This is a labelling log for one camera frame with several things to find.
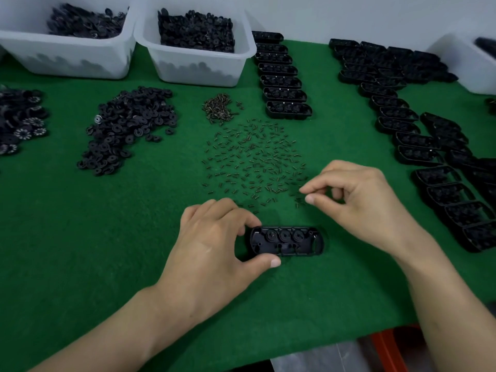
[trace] green table cover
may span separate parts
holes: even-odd
[[[297,140],[306,174],[318,174],[333,159],[380,168],[475,294],[485,302],[495,300],[496,250],[469,254],[420,200],[409,179],[415,167],[394,159],[390,137],[374,128],[368,99],[356,86],[337,80],[340,64],[326,45],[285,43],[313,117],[281,120],[279,125]],[[205,119],[202,103],[227,92],[245,107],[231,125],[247,118],[269,119],[252,60],[232,89],[163,83],[140,46],[121,81],[38,76],[8,56],[0,64],[0,83],[44,91],[43,106],[52,113],[48,137],[22,143],[18,155],[0,159],[0,370],[21,371],[156,282],[183,209],[211,198],[201,185],[207,174],[201,160],[206,140],[222,130]],[[180,117],[177,133],[165,136],[162,130],[164,140],[157,144],[140,140],[130,148],[134,156],[115,175],[94,177],[78,170],[75,163],[89,141],[84,129],[97,106],[140,85],[173,90],[170,102]],[[419,114],[432,112],[458,122],[476,156],[496,156],[496,118],[487,113],[484,96],[456,83],[437,82],[408,85],[400,96]],[[262,222],[319,226],[327,233],[324,253],[283,258],[280,268],[265,273],[143,370],[223,371],[416,321],[405,278],[389,256],[315,208],[297,209],[293,197],[284,193],[277,198],[276,204],[259,208]],[[242,240],[236,251],[245,253]]]

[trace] finger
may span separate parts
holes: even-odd
[[[328,165],[326,165],[320,173],[331,171],[333,169],[362,169],[364,167],[365,166],[360,166],[353,162],[340,161],[336,159],[331,163],[329,163]]]
[[[258,219],[253,213],[249,212],[246,209],[234,209],[230,211],[228,214],[222,218],[222,221],[228,225],[230,230],[236,231],[236,235],[239,234],[241,228],[248,227],[258,227],[262,225],[260,219]]]
[[[201,218],[203,215],[205,215],[206,212],[208,212],[208,209],[210,209],[215,203],[217,203],[217,201],[214,199],[202,203],[202,205],[200,205],[200,207],[196,209],[196,212],[195,214],[193,214],[191,219],[195,220]]]
[[[214,220],[218,220],[224,217],[231,210],[237,209],[238,206],[230,198],[222,198],[218,200],[214,206],[212,206],[208,212],[205,214]]]
[[[342,211],[346,208],[324,194],[310,193],[305,197],[305,201],[320,209],[323,213],[334,219],[337,223],[341,217]]]
[[[340,200],[343,198],[343,189],[341,188],[332,188],[332,198],[335,199],[335,200]]]
[[[188,223],[200,205],[188,206],[184,209],[183,215],[181,216],[180,228],[183,228],[186,223]]]
[[[243,282],[243,288],[248,287],[251,282],[255,281],[265,271],[273,267],[281,265],[281,259],[269,253],[259,254],[251,260],[241,264],[239,268],[239,275]]]
[[[300,188],[301,193],[313,193],[326,187],[341,188],[349,192],[353,191],[362,179],[360,170],[340,170],[334,169],[326,171],[307,182]]]

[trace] pile of screws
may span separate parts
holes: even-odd
[[[47,134],[43,119],[49,116],[39,104],[39,90],[19,90],[0,86],[0,155],[18,152],[21,141]]]
[[[232,117],[234,115],[239,114],[238,112],[231,112],[231,110],[227,108],[230,103],[232,103],[231,97],[221,93],[206,100],[203,103],[202,110],[207,114],[207,119],[211,124],[214,124],[215,120],[219,120],[219,125],[222,126],[225,121],[230,121],[233,119]],[[236,106],[238,106],[240,110],[244,110],[241,102],[236,102]]]
[[[165,8],[158,11],[160,43],[172,47],[234,53],[232,24],[231,18],[194,10],[184,16],[170,16]]]
[[[46,24],[50,35],[108,39],[121,33],[125,21],[126,14],[122,12],[115,16],[107,8],[105,13],[94,13],[66,3],[53,8]]]
[[[233,197],[240,207],[265,207],[281,193],[294,197],[295,207],[305,204],[298,189],[308,180],[305,163],[284,127],[252,119],[237,128],[224,127],[207,141],[202,163],[207,169],[202,186],[217,198]]]
[[[95,123],[86,128],[86,134],[93,140],[77,167],[94,169],[95,176],[111,175],[125,158],[131,157],[124,146],[132,145],[136,137],[145,135],[146,141],[160,142],[162,137],[152,135],[152,131],[162,125],[177,126],[174,107],[165,101],[170,97],[170,90],[140,86],[131,92],[122,91],[110,102],[98,106]],[[170,128],[165,130],[167,135],[174,134]]]

